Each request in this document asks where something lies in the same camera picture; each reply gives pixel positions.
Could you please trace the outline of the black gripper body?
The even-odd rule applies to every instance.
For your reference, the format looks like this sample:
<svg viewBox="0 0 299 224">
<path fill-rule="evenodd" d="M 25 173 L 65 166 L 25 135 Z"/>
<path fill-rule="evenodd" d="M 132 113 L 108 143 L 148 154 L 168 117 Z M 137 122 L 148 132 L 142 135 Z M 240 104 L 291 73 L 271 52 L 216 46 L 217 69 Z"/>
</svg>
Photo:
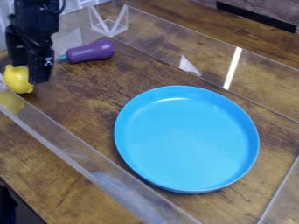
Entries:
<svg viewBox="0 0 299 224">
<path fill-rule="evenodd" d="M 13 0 L 13 13 L 8 15 L 5 27 L 6 48 L 50 48 L 62 11 L 64 0 Z"/>
</svg>

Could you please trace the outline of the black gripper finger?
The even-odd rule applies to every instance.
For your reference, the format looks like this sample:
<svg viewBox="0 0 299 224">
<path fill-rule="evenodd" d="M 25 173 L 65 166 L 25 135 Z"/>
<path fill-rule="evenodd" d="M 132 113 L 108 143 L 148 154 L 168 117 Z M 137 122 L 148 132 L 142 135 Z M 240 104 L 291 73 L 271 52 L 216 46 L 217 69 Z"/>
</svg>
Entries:
<svg viewBox="0 0 299 224">
<path fill-rule="evenodd" d="M 14 67 L 25 66 L 26 50 L 21 38 L 10 25 L 5 27 L 5 44 L 12 65 Z"/>
<path fill-rule="evenodd" d="M 28 51 L 29 82 L 40 84 L 49 80 L 52 75 L 54 55 L 50 48 L 36 48 Z"/>
</svg>

